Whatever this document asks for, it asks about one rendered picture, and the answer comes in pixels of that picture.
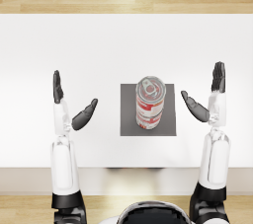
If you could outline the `red and white can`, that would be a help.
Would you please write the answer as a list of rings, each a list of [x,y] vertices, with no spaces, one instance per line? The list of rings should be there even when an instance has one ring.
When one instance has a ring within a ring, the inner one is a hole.
[[[153,111],[137,111],[136,112],[136,123],[144,129],[150,130],[155,128],[162,116],[162,111],[153,112]]]
[[[159,78],[144,77],[136,85],[135,92],[136,108],[144,116],[155,116],[163,110],[166,86]]]

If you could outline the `dark grey square mat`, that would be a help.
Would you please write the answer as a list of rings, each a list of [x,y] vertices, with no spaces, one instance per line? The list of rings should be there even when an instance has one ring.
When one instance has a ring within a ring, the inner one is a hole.
[[[136,123],[135,84],[121,84],[121,136],[176,136],[175,89],[166,84],[163,114],[159,124],[150,130]]]

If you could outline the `dark round robot body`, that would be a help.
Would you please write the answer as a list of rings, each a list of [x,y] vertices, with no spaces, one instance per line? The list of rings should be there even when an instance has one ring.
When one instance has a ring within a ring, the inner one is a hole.
[[[179,206],[158,200],[136,202],[99,224],[193,224]]]

